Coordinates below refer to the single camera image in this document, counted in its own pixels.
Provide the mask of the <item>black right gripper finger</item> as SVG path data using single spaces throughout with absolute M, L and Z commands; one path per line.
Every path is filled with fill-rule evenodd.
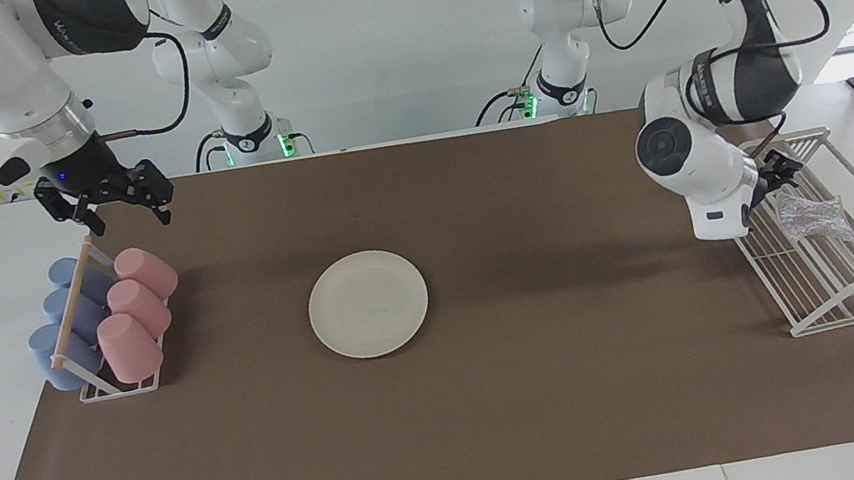
M 42 205 L 48 215 L 57 222 L 73 221 L 87 226 L 89 232 L 97 237 L 105 234 L 105 222 L 85 200 L 85 196 L 79 196 L 76 204 L 71 204 L 58 188 L 36 192 L 36 199 Z
M 170 179 L 151 160 L 141 160 L 129 169 L 133 203 L 149 209 L 162 225 L 170 225 L 172 212 L 168 206 L 173 198 Z

